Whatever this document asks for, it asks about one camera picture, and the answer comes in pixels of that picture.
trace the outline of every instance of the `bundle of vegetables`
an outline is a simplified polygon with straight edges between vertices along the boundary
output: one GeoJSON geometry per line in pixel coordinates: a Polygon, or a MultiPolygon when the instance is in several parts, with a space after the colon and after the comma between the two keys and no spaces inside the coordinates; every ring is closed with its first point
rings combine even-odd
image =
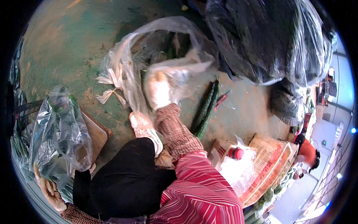
{"type": "Polygon", "coordinates": [[[21,137],[14,133],[10,138],[11,151],[16,157],[16,162],[19,165],[24,178],[31,181],[35,175],[29,171],[29,152],[28,147],[23,143],[21,137]]]}
{"type": "Polygon", "coordinates": [[[276,186],[274,189],[274,193],[276,195],[276,199],[280,199],[282,192],[284,192],[284,189],[287,188],[287,185],[289,183],[289,180],[293,178],[293,175],[295,174],[296,170],[290,168],[288,172],[284,175],[281,182],[276,186]]]}
{"type": "Polygon", "coordinates": [[[218,100],[219,95],[219,81],[211,82],[206,97],[203,98],[201,106],[193,120],[190,132],[201,139],[203,136],[208,123],[211,119],[211,115],[214,111],[215,104],[218,100]]]}
{"type": "Polygon", "coordinates": [[[265,210],[275,201],[276,196],[272,187],[270,187],[262,197],[244,213],[245,224],[264,223],[262,215],[265,210]]]}

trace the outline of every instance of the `foot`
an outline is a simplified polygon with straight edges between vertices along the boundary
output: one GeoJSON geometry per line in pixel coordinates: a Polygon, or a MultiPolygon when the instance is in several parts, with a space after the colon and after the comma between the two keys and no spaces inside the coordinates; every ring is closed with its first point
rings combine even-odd
{"type": "Polygon", "coordinates": [[[163,150],[163,144],[156,134],[150,119],[141,112],[132,112],[129,114],[129,120],[136,138],[149,138],[153,141],[155,158],[158,157],[163,150]]]}
{"type": "Polygon", "coordinates": [[[149,105],[156,111],[170,104],[170,84],[166,74],[157,71],[146,83],[145,94],[149,105]]]}

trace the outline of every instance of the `hand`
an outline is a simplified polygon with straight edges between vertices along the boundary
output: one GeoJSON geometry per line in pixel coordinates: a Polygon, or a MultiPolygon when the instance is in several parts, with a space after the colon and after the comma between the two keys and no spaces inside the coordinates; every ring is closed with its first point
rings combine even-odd
{"type": "Polygon", "coordinates": [[[157,110],[170,104],[170,86],[166,74],[157,71],[154,77],[150,77],[147,82],[146,96],[149,105],[157,110]]]}
{"type": "Polygon", "coordinates": [[[48,181],[43,177],[40,177],[39,167],[34,163],[35,176],[38,179],[38,185],[44,194],[47,201],[60,213],[67,209],[61,194],[57,190],[57,186],[54,182],[48,181]]]}

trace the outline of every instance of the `orange shirt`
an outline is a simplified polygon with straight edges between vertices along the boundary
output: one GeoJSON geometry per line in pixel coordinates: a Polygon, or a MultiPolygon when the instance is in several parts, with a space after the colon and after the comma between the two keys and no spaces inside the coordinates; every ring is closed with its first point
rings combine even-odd
{"type": "Polygon", "coordinates": [[[298,155],[303,155],[305,157],[304,162],[311,167],[316,164],[316,149],[307,139],[302,143],[298,155]]]}

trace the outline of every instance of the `shoe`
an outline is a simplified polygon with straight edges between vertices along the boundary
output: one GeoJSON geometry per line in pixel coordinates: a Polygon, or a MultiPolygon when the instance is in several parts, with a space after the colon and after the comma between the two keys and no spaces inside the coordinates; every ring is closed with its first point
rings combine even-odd
{"type": "Polygon", "coordinates": [[[131,112],[129,114],[129,120],[136,138],[149,138],[153,141],[155,158],[158,157],[163,150],[163,144],[156,134],[150,119],[141,112],[131,112]]]}

